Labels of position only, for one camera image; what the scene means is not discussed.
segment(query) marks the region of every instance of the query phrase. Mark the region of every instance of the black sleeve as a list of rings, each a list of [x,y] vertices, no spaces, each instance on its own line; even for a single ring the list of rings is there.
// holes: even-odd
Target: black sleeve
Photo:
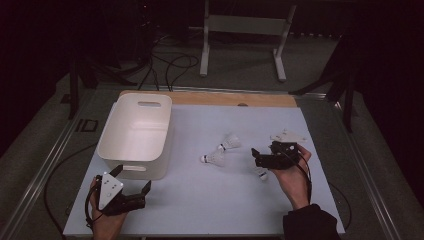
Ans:
[[[290,211],[283,217],[286,240],[340,240],[336,225],[337,219],[316,204]]]

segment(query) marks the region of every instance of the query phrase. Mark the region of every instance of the black cable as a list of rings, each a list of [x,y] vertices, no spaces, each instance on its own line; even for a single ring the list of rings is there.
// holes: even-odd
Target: black cable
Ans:
[[[342,195],[342,197],[344,198],[344,200],[346,201],[346,204],[347,204],[347,207],[348,207],[348,209],[349,209],[349,219],[348,219],[348,222],[346,223],[346,225],[344,226],[344,228],[345,228],[345,230],[347,230],[348,228],[349,228],[349,226],[350,226],[350,223],[352,222],[352,208],[351,208],[351,206],[350,206],[350,203],[349,203],[349,201],[347,200],[347,197],[343,194],[343,192],[340,190],[340,189],[338,189],[334,184],[332,184],[331,182],[328,182],[328,184],[331,186],[331,187],[333,187],[334,189],[336,189],[339,193],[340,193],[340,195]]]
[[[85,150],[87,150],[87,149],[90,149],[90,148],[92,148],[92,147],[94,147],[94,146],[96,146],[96,145],[97,145],[97,143],[91,144],[91,145],[89,145],[89,146],[87,146],[87,147],[85,147],[85,148],[83,148],[83,149],[80,149],[80,150],[78,150],[78,151],[76,151],[76,152],[72,153],[72,154],[71,154],[71,155],[69,155],[68,157],[64,158],[61,162],[59,162],[59,163],[58,163],[58,164],[57,164],[57,165],[53,168],[53,170],[52,170],[52,172],[50,173],[49,177],[47,178],[46,184],[45,184],[45,186],[44,186],[44,192],[43,192],[44,207],[46,208],[47,213],[48,213],[48,215],[49,215],[50,219],[53,221],[53,223],[54,223],[54,225],[55,225],[56,229],[59,231],[60,236],[61,236],[61,237],[62,237],[62,239],[64,239],[64,240],[66,240],[66,236],[65,236],[65,235],[63,235],[62,227],[60,226],[60,224],[58,223],[58,221],[56,220],[56,218],[53,216],[53,214],[52,214],[52,212],[51,212],[51,210],[50,210],[50,207],[49,207],[49,205],[48,205],[48,201],[47,201],[47,190],[48,190],[48,186],[49,186],[50,180],[51,180],[51,178],[52,178],[53,174],[56,172],[56,170],[57,170],[57,169],[58,169],[58,168],[59,168],[59,167],[60,167],[63,163],[65,163],[66,161],[68,161],[68,160],[69,160],[69,159],[71,159],[72,157],[76,156],[77,154],[79,154],[79,153],[81,153],[81,152],[83,152],[83,151],[85,151]]]
[[[149,65],[149,71],[146,73],[146,75],[144,76],[144,78],[141,80],[140,85],[138,85],[137,90],[140,90],[141,87],[143,86],[144,82],[147,80],[147,77],[149,76],[150,72],[152,71],[152,63],[151,63],[152,58],[149,58],[149,62],[147,63],[147,65]]]
[[[163,62],[168,63],[168,66],[167,66],[166,71],[165,71],[165,81],[166,81],[166,85],[168,87],[168,90],[170,92],[173,91],[174,83],[178,80],[178,78],[180,78],[182,75],[184,75],[188,71],[189,68],[195,67],[199,63],[199,59],[198,58],[196,58],[194,56],[190,56],[190,55],[185,54],[185,53],[181,53],[181,52],[156,52],[156,53],[180,54],[181,55],[181,56],[178,56],[178,57],[174,58],[172,61],[167,61],[167,60],[165,60],[163,58],[160,58],[160,57],[152,54],[153,57],[155,57],[155,58],[157,58],[157,59],[159,59],[159,60],[161,60]],[[177,60],[179,60],[181,58],[188,58],[189,59],[189,64],[187,66],[182,66],[182,65],[175,64],[175,61],[177,61]],[[177,68],[183,68],[184,69],[184,71],[182,73],[180,73],[178,76],[176,76],[172,81],[170,81],[169,78],[168,78],[168,74],[169,74],[169,70],[170,70],[171,66],[172,67],[177,67]]]

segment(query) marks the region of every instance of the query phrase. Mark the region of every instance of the shuttlecock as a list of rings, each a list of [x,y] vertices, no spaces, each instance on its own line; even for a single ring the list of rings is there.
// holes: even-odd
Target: shuttlecock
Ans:
[[[219,148],[208,155],[203,155],[200,158],[202,163],[211,163],[219,167],[223,167],[225,165],[224,162],[224,149]]]
[[[218,146],[218,148],[224,149],[224,151],[230,148],[238,147],[241,147],[241,142],[240,139],[234,133],[230,133],[229,135],[227,135],[224,141]]]
[[[268,179],[268,173],[267,173],[267,170],[266,170],[265,168],[263,168],[263,167],[258,167],[258,166],[256,166],[255,159],[250,160],[250,162],[249,162],[249,167],[250,167],[250,169],[252,169],[252,171],[253,171],[256,175],[258,175],[258,176],[259,176],[259,178],[260,178],[262,181],[265,181],[265,180],[267,180],[267,179]]]

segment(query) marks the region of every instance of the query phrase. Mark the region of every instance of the metal stand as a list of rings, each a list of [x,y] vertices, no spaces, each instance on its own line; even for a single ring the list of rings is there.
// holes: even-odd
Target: metal stand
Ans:
[[[238,16],[223,16],[209,14],[209,0],[205,0],[205,18],[203,28],[203,50],[200,63],[200,76],[206,77],[208,74],[209,50],[208,43],[209,32],[232,32],[232,33],[251,33],[281,36],[281,42],[277,49],[273,50],[275,67],[277,69],[278,80],[286,81],[281,53],[289,34],[291,22],[296,11],[296,5],[290,7],[286,19],[272,18],[253,18]]]

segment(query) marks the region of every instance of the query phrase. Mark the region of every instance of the gray floor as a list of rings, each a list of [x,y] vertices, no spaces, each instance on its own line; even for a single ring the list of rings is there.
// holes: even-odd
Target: gray floor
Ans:
[[[290,37],[283,52],[287,82],[277,80],[271,51],[274,40],[257,43],[223,43],[222,38],[212,42],[208,76],[199,76],[199,65],[190,68],[174,83],[174,90],[196,88],[220,89],[221,91],[266,91],[286,94],[317,80],[337,42],[323,38]],[[165,38],[155,49],[155,55],[171,61],[184,52],[200,59],[201,41],[193,38],[189,43],[179,43]],[[189,64],[187,59],[175,64]],[[161,90],[165,87],[165,71],[168,64],[154,58],[153,68]],[[181,73],[172,68],[172,79]],[[130,76],[133,82],[141,82],[147,69]],[[152,75],[142,86],[154,89]],[[56,94],[43,106],[27,128],[0,160],[0,227],[6,230],[14,213],[22,213],[21,225],[15,239],[59,239],[52,221],[43,205],[42,189],[27,189],[46,160],[62,160],[66,156],[95,143],[100,130],[94,133],[71,132],[66,146],[59,146],[63,129],[74,129],[75,122],[68,121],[69,105],[60,104],[68,93],[68,77],[58,82]],[[100,119],[100,126],[109,112],[110,104],[116,100],[122,87],[102,78],[97,90],[81,87],[83,105],[79,119]],[[340,124],[340,111],[334,104],[320,98],[328,86],[314,90],[315,94],[296,98],[320,155],[328,180],[345,195],[351,206],[351,224],[342,239],[424,239],[424,212],[406,184],[395,159],[390,153],[378,127],[368,113],[361,95],[355,93],[353,134],[348,134]],[[49,155],[56,149],[60,156]],[[49,185],[49,206],[63,227],[66,223],[66,208],[75,198],[80,181],[94,148],[79,153],[70,159],[52,177]],[[339,191],[332,189],[342,221],[350,217],[347,202]],[[33,193],[33,202],[22,202],[27,211],[16,208],[25,192]]]

